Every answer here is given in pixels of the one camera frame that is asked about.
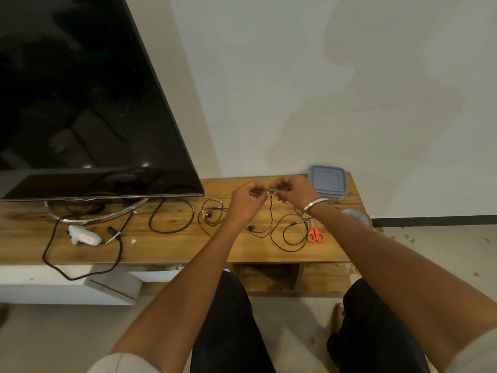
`person's left hand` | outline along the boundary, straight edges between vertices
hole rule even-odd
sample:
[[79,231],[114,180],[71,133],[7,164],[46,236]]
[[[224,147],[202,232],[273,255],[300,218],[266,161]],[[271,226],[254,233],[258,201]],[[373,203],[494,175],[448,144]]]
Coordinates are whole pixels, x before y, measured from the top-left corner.
[[232,222],[242,230],[267,200],[269,186],[258,181],[241,185],[231,194],[225,222]]

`hand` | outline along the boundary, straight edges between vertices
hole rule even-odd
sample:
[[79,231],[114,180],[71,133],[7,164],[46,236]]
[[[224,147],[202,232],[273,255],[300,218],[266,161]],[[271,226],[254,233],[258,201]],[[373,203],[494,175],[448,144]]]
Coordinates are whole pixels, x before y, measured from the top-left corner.
[[302,175],[284,175],[269,185],[277,188],[274,194],[283,203],[289,201],[296,208],[303,210],[310,202],[320,198],[312,184]]
[[231,194],[231,202],[226,214],[226,222],[232,222],[242,230],[267,200],[269,186],[251,181],[241,185]]

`bangle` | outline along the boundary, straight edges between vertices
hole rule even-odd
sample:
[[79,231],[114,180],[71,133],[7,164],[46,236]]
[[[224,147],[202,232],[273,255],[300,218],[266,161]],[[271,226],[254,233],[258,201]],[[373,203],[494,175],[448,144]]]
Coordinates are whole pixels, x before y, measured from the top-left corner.
[[318,204],[318,203],[321,203],[322,201],[330,201],[330,200],[329,200],[327,197],[322,197],[321,199],[311,201],[311,202],[310,202],[308,205],[306,205],[306,206],[304,207],[304,209],[302,210],[302,213],[299,215],[299,216],[300,216],[300,218],[301,218],[302,220],[304,220],[304,221],[311,221],[312,219],[314,219],[314,217],[304,218],[304,217],[302,217],[302,215],[303,215],[304,213],[306,213],[306,212],[307,212],[307,210],[308,210],[309,208],[311,208],[312,206],[314,206],[314,205],[316,205],[316,204]]

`tiled floor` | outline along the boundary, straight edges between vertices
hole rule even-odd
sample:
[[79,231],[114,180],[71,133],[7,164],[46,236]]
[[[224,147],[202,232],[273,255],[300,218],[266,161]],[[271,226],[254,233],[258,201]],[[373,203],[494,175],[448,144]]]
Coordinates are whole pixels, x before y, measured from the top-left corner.
[[[497,300],[497,271],[493,269],[497,226],[389,228],[384,233]],[[0,371],[83,373],[112,348],[150,300],[142,297],[134,307],[14,305],[0,331]],[[330,298],[252,298],[254,317],[278,372],[326,372],[330,368],[325,342],[337,302]]]

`forearm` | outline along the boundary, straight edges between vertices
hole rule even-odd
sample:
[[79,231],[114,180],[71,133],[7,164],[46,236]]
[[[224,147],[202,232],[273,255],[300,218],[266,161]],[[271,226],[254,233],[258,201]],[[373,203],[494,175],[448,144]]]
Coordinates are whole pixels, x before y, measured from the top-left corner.
[[332,233],[439,370],[469,342],[497,327],[494,301],[425,257],[330,204],[315,205],[310,215]]
[[138,355],[163,372],[181,372],[209,311],[231,246],[241,230],[242,226],[229,220],[223,223],[185,269],[140,314],[112,352]]

